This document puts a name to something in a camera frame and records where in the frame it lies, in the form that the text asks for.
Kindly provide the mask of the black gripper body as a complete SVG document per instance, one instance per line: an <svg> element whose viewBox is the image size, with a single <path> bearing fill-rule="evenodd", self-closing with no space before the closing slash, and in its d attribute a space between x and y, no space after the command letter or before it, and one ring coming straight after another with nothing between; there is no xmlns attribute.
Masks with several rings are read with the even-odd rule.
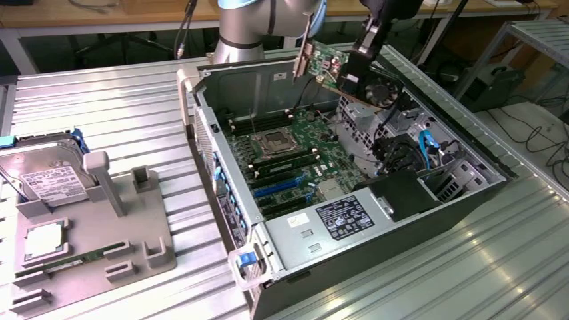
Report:
<svg viewBox="0 0 569 320"><path fill-rule="evenodd" d="M395 20L408 20L416 16L421 8L421 0L360 0L369 10L364 22L365 31L377 27L380 31L391 31Z"/></svg>

